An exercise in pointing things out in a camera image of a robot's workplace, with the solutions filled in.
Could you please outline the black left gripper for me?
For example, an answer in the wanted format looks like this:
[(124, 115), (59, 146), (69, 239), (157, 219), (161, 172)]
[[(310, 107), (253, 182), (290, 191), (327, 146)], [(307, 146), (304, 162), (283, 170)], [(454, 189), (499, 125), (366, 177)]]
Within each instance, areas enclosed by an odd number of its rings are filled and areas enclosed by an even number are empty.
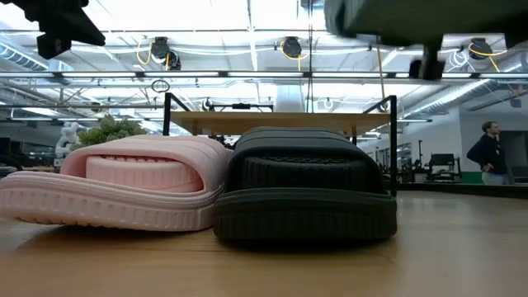
[(89, 0), (0, 0), (19, 7), (30, 22), (38, 22), (38, 55), (53, 59), (71, 49), (72, 42), (104, 46), (106, 37), (84, 12)]

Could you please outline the teal rubber slide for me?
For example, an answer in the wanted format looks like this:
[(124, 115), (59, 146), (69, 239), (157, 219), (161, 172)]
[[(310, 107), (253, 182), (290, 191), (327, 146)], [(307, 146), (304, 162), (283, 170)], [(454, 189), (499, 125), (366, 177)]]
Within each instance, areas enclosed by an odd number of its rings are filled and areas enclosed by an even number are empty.
[(377, 35), (383, 45), (424, 45), (437, 35), (528, 31), (528, 0), (325, 0), (327, 31)]

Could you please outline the black rubber slide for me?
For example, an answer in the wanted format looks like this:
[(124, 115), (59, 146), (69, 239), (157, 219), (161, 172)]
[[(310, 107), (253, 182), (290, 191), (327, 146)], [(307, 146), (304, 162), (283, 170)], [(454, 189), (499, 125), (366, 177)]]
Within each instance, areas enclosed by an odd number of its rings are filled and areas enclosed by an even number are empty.
[(235, 145), (213, 229), (223, 240), (386, 239), (398, 230), (397, 202), (343, 134), (259, 127)]

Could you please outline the black workstation equipment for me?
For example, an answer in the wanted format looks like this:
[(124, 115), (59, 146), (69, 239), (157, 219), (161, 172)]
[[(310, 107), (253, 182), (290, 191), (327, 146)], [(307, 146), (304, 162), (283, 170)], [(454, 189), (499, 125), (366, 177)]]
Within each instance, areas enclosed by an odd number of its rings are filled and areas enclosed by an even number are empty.
[(434, 153), (428, 163), (426, 182), (460, 183), (460, 159), (453, 153)]

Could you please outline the person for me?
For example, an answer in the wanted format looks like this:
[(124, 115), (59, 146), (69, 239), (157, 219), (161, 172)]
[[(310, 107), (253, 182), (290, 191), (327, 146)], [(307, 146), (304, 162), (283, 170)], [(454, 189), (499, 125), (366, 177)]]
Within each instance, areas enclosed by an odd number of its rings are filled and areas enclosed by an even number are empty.
[(486, 186), (504, 186), (509, 184), (505, 153), (498, 140), (499, 124), (487, 121), (482, 125), (483, 135), (469, 149), (466, 157), (477, 163)]

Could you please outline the white robot figure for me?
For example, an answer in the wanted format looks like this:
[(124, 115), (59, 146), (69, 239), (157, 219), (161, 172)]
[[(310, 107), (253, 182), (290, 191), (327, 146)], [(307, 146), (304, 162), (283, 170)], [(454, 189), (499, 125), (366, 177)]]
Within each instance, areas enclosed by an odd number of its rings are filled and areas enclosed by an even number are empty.
[(79, 143), (77, 122), (65, 122), (60, 130), (60, 137), (55, 145), (54, 156), (56, 159), (65, 158), (71, 153), (72, 147)]

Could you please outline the green plant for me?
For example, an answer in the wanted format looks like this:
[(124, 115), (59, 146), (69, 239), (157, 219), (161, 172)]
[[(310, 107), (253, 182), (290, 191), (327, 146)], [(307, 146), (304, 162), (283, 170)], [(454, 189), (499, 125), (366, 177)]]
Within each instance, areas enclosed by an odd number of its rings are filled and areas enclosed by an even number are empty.
[(79, 143), (74, 144), (71, 150), (81, 149), (87, 146), (104, 144), (112, 140), (123, 139), (130, 136), (146, 134), (137, 122), (123, 119), (116, 120), (112, 115), (106, 115), (101, 119), (100, 125), (78, 133)]

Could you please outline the pink rubber slide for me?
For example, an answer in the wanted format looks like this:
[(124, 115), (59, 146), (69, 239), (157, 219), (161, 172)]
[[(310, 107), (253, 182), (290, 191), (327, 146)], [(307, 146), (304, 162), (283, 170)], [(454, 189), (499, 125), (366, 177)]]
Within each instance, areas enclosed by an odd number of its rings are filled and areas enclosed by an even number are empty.
[(79, 148), (58, 173), (0, 180), (0, 217), (163, 232), (207, 229), (231, 150), (200, 136), (136, 135)]

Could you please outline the wooden shelf with black frame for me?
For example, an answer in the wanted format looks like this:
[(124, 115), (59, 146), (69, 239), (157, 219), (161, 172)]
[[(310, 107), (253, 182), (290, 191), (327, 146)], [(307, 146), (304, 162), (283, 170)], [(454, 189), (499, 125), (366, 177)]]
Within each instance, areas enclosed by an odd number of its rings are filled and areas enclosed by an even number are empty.
[(192, 134), (237, 135), (224, 204), (245, 201), (390, 202), (375, 161), (349, 140), (384, 115), (166, 111)]

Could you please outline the black background rail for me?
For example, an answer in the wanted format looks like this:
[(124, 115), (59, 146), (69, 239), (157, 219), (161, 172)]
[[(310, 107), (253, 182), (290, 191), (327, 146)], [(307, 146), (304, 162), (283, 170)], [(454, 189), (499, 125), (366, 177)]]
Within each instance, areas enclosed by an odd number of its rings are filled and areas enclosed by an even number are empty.
[(231, 108), (233, 110), (250, 110), (251, 108), (257, 108), (259, 111), (262, 111), (263, 108), (268, 108), (271, 111), (275, 110), (273, 105), (269, 104), (249, 104), (249, 103), (234, 103), (234, 104), (209, 104), (206, 107), (207, 111), (216, 111), (219, 108), (220, 111), (223, 111), (226, 108)]

